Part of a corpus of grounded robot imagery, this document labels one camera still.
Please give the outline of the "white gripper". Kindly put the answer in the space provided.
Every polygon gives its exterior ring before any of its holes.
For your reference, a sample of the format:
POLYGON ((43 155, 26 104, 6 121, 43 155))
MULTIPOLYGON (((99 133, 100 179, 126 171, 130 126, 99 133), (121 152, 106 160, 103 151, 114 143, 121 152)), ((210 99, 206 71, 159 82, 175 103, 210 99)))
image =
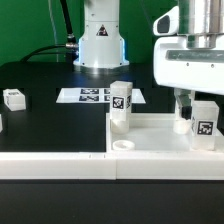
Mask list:
MULTIPOLYGON (((177 5, 153 24, 156 83, 224 95, 224 5, 177 5)), ((190 93, 176 95, 180 117, 192 115, 190 93)))

